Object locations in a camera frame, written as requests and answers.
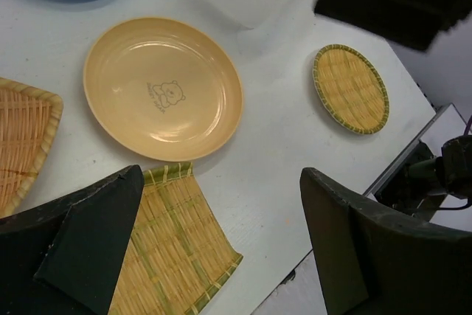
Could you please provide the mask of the rectangular bamboo woven plate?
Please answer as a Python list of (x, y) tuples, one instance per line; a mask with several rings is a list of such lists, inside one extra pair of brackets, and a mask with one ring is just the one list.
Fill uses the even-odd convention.
[(200, 314), (240, 265), (190, 162), (146, 170), (110, 314)]

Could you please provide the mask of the round bamboo woven plate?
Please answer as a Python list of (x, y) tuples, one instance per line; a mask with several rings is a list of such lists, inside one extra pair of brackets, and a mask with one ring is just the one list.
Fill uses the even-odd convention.
[(389, 118), (389, 97), (375, 67), (342, 44), (322, 47), (313, 60), (316, 93), (330, 116), (356, 134), (375, 134)]

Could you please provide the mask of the orange bear plate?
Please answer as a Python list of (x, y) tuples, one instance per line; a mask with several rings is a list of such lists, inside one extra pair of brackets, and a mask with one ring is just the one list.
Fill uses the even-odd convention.
[(243, 114), (229, 56), (206, 34), (168, 18), (135, 18), (104, 32), (86, 57), (83, 88), (111, 137), (166, 162), (215, 152)]

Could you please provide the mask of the orange woven basket plate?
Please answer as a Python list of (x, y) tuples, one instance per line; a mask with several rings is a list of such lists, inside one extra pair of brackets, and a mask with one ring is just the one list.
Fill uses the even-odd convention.
[(62, 113), (59, 95), (1, 79), (1, 217), (12, 215), (30, 191)]

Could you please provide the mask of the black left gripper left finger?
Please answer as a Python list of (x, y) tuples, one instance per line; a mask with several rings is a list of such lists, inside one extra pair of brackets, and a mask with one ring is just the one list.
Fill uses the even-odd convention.
[(143, 187), (130, 165), (1, 218), (1, 313), (107, 314)]

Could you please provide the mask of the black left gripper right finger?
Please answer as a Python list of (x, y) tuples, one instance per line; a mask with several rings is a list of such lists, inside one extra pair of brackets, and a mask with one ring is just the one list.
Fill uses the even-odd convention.
[(302, 206), (329, 314), (469, 314), (471, 234), (357, 194), (312, 167)]

